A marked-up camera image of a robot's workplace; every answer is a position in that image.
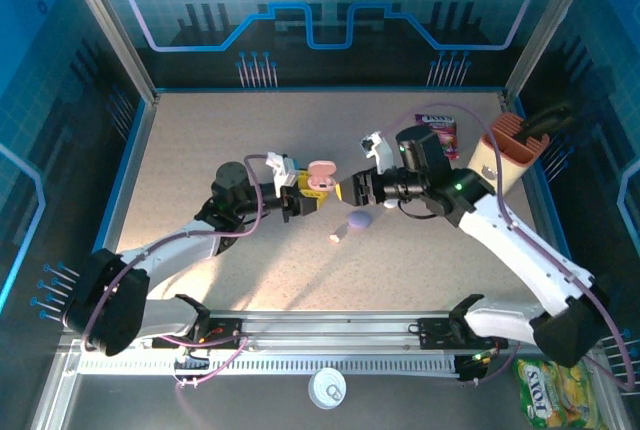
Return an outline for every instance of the chips bag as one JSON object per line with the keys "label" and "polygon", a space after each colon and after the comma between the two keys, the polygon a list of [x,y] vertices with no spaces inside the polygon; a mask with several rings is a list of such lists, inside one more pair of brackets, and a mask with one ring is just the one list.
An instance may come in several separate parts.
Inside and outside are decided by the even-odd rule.
{"label": "chips bag", "polygon": [[440,115],[416,114],[416,123],[418,125],[428,125],[438,135],[442,151],[449,160],[458,158],[458,128],[453,118]]}
{"label": "chips bag", "polygon": [[607,430],[587,367],[565,368],[542,360],[518,359],[513,369],[520,382],[520,403],[536,428]]}

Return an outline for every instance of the yellow snack bag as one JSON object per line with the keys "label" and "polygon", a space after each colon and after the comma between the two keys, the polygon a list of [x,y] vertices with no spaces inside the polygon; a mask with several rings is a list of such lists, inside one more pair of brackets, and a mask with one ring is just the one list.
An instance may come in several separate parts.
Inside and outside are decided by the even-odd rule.
{"label": "yellow snack bag", "polygon": [[553,362],[518,359],[513,369],[520,382],[522,411],[532,426],[607,430],[582,362],[565,368]]}

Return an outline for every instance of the white lid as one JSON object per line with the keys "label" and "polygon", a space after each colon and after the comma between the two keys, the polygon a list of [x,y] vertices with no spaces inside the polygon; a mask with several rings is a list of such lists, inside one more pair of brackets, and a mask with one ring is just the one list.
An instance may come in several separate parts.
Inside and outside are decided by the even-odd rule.
{"label": "white lid", "polygon": [[309,397],[319,408],[330,410],[344,400],[347,382],[334,368],[323,368],[309,380]]}

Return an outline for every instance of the beige table surface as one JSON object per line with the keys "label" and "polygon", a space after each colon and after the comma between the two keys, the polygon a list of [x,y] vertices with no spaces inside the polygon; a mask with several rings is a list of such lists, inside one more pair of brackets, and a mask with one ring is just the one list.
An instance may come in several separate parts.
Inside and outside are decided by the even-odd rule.
{"label": "beige table surface", "polygon": [[[359,148],[361,137],[412,107],[435,102],[473,106],[487,122],[500,112],[496,94],[165,94],[118,249],[149,243],[187,223],[210,196],[216,169],[227,161],[267,151],[287,153],[301,166],[328,159],[337,163],[340,180],[374,164]],[[456,118],[461,154],[456,165],[465,165],[481,129],[455,109],[428,113]],[[257,169],[267,181],[269,169],[259,162]],[[531,224],[520,183],[507,201]],[[425,211],[418,203],[407,209]],[[255,234],[179,273],[152,295],[186,293],[210,308],[234,310],[441,310],[471,293],[534,301],[492,253],[444,219],[416,221],[397,209],[368,207],[376,217],[370,228],[331,243],[329,235],[353,210],[331,195],[319,212],[288,224],[273,213]]]}

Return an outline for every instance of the small purple sphere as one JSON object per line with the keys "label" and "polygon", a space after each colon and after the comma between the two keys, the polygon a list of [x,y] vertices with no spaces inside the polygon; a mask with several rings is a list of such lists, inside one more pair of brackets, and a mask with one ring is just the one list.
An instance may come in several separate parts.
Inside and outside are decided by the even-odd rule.
{"label": "small purple sphere", "polygon": [[347,219],[349,226],[352,228],[367,228],[371,225],[373,218],[367,212],[355,211],[349,214]]}

